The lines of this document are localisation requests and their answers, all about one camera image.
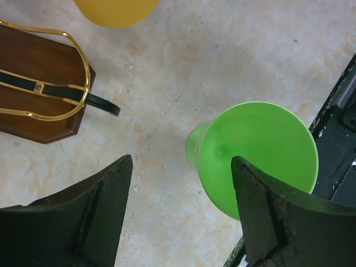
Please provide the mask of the green goblet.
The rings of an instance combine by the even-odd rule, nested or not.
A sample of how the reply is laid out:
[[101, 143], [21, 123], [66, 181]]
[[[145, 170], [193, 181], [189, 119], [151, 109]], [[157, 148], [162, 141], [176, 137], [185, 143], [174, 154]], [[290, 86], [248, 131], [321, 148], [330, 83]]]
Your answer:
[[231, 161], [241, 156], [268, 175], [311, 194], [319, 171], [317, 145], [304, 122], [270, 102], [245, 102], [196, 127], [186, 156], [210, 201], [239, 220]]
[[102, 27], [123, 28], [149, 16], [159, 0], [74, 0], [81, 13]]

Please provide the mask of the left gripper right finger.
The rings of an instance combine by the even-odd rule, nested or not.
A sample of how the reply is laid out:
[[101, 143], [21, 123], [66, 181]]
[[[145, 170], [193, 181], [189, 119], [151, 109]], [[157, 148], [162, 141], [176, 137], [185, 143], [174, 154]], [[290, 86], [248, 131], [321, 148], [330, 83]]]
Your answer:
[[355, 266], [355, 208], [231, 160], [249, 266]]

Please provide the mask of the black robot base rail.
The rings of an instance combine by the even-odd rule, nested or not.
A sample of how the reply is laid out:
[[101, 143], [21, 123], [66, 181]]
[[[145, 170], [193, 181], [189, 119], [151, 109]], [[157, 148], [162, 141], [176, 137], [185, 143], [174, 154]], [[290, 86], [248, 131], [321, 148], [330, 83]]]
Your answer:
[[[351, 59], [309, 128], [319, 172], [311, 195], [355, 208], [355, 59]], [[243, 235], [225, 262], [249, 266]]]

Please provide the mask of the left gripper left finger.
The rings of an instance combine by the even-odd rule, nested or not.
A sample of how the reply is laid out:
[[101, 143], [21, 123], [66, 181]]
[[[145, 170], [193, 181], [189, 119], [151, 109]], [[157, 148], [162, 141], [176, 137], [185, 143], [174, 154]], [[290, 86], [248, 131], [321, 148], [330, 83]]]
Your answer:
[[133, 162], [100, 172], [27, 206], [1, 209], [2, 266], [114, 266]]

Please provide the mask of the green goblet front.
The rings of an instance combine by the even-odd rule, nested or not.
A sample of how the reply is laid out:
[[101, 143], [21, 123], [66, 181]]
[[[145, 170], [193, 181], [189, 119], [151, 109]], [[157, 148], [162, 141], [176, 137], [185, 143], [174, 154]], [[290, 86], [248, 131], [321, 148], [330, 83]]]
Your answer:
[[319, 171], [317, 145], [304, 122], [270, 102], [245, 102], [196, 127], [186, 156], [210, 201], [239, 220], [231, 161], [241, 156], [268, 175], [311, 194]]

